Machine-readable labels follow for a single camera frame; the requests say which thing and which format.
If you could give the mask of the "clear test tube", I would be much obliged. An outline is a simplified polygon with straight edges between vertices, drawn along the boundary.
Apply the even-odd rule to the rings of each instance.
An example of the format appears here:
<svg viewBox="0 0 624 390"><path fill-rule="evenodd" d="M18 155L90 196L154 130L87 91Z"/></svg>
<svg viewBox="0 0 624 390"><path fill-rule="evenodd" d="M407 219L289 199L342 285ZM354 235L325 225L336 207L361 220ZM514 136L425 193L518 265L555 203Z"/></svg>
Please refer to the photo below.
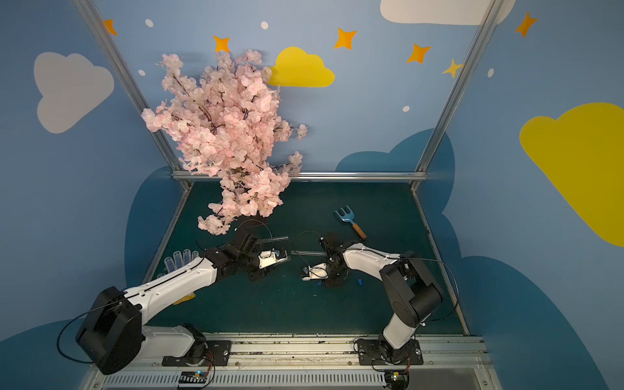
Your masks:
<svg viewBox="0 0 624 390"><path fill-rule="evenodd" d="M281 241L285 241L285 240L289 240L289 237L288 236L269 237L267 239L264 239L263 242L265 242L265 243L274 243L274 242L281 242Z"/></svg>
<svg viewBox="0 0 624 390"><path fill-rule="evenodd" d="M326 256L326 254L324 252L320 252L320 251L307 251L307 250L291 250L291 255L297 255L297 256L311 256L311 257L324 257Z"/></svg>

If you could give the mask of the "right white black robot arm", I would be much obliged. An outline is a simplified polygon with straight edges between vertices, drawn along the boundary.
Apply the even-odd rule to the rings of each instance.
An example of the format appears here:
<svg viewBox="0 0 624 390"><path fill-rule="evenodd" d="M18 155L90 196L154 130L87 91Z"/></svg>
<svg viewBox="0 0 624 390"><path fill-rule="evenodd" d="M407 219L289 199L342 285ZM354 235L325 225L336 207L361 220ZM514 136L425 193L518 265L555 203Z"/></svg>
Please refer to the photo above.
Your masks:
<svg viewBox="0 0 624 390"><path fill-rule="evenodd" d="M442 288L425 261L408 255L373 250L362 243L342 243L333 235L320 237L326 262L310 275L327 286L343 283L349 271L360 271L382 282L393 316L371 347L357 343L365 364L399 365L419 349L414 333L444 302Z"/></svg>

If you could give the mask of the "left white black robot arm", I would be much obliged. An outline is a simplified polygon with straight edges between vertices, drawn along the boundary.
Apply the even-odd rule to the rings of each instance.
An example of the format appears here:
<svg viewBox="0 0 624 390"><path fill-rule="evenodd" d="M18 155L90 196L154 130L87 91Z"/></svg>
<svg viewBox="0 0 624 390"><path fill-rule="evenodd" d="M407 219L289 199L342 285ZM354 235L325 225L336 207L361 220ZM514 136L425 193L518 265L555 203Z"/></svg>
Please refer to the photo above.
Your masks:
<svg viewBox="0 0 624 390"><path fill-rule="evenodd" d="M76 334L76 343L104 375L130 363L162 358L187 366L202 366L210 357L206 337L190 324L151 328L149 321L169 306L237 271L264 276L286 259L284 249L265 250L253 233L203 250L189 264L159 279L121 291L103 290Z"/></svg>

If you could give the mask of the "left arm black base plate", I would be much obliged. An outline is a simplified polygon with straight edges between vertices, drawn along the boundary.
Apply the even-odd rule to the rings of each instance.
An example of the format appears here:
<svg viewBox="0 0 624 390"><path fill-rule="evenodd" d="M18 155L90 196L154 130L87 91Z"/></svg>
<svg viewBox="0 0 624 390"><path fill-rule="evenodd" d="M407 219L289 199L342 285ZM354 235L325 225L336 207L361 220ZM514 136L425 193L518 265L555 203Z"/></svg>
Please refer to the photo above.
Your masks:
<svg viewBox="0 0 624 390"><path fill-rule="evenodd" d="M182 357L164 357L164 367L226 367L232 349L232 341L195 342Z"/></svg>

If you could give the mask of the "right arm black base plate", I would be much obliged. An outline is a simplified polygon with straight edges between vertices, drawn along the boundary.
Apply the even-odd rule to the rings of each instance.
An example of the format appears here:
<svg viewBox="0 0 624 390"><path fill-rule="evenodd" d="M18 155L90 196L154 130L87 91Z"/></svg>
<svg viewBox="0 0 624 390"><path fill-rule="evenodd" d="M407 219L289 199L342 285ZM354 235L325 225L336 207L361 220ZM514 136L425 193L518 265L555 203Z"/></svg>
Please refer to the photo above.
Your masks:
<svg viewBox="0 0 624 390"><path fill-rule="evenodd" d="M400 349L393 349L387 341L357 339L354 341L354 352L362 366L407 366L423 364L420 344L409 339Z"/></svg>

